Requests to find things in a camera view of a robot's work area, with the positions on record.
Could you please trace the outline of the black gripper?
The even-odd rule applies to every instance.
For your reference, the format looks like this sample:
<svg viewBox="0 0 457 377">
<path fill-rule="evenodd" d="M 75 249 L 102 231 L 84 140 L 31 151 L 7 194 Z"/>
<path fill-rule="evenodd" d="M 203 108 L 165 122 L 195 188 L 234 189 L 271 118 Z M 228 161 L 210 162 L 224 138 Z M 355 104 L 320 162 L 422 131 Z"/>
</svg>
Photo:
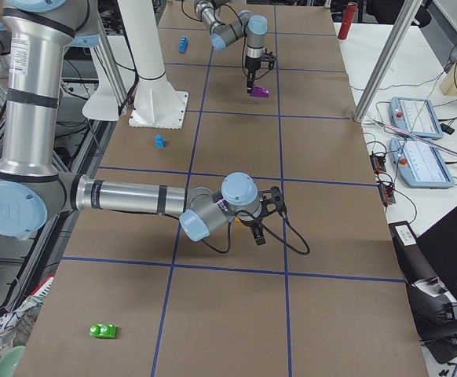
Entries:
<svg viewBox="0 0 457 377">
<path fill-rule="evenodd" d="M 251 234 L 254 238 L 254 242 L 258 245 L 261 246 L 263 244 L 266 244 L 265 240 L 265 235 L 264 235 L 264 226 L 262 224 L 262 221 L 259 219 L 247 219 L 247 218 L 239 218 L 241 223 L 248 227 L 251 231 Z"/>
<path fill-rule="evenodd" d="M 247 93 L 253 93 L 254 82 L 256 78 L 257 71 L 261 68 L 261 58 L 260 57 L 250 57 L 245 56 L 245 68 L 247 70 Z"/>
</svg>

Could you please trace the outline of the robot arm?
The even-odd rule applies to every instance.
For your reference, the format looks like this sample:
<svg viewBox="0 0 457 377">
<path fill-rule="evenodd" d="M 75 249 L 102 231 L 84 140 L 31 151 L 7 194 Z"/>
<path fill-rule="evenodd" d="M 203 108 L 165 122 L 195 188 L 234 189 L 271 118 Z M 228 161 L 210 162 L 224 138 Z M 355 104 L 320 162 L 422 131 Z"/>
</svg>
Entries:
<svg viewBox="0 0 457 377">
<path fill-rule="evenodd" d="M 224 5 L 229 7 L 228 1 L 194 1 L 194 13 L 198 21 L 208 28 L 214 50 L 222 51 L 242 38 L 245 40 L 242 69 L 247 80 L 247 92 L 251 97 L 267 98 L 269 91 L 255 84 L 260 79 L 258 71 L 262 64 L 266 63 L 267 71 L 271 71 L 276 61 L 273 52 L 265 48 L 267 18 L 243 10 L 236 13 L 234 21 L 227 24 L 216 14 Z"/>
<path fill-rule="evenodd" d="M 181 128 L 188 93 L 175 91 L 167 80 L 152 5 L 119 1 L 130 52 L 137 68 L 137 107 L 131 126 Z M 228 1 L 195 1 L 196 20 L 210 30 L 215 50 L 247 38 L 247 90 L 263 59 L 267 20 L 251 11 L 223 24 L 215 10 Z M 256 184 L 245 173 L 232 173 L 221 190 L 175 188 L 89 179 L 58 171 L 53 142 L 60 99 L 64 51 L 88 39 L 97 46 L 97 1 L 4 1 L 3 20 L 12 34 L 5 102 L 5 135 L 0 159 L 0 235 L 24 237 L 52 216 L 93 208 L 171 216 L 178 214 L 193 241 L 239 218 L 264 244 L 264 207 Z"/>
</svg>

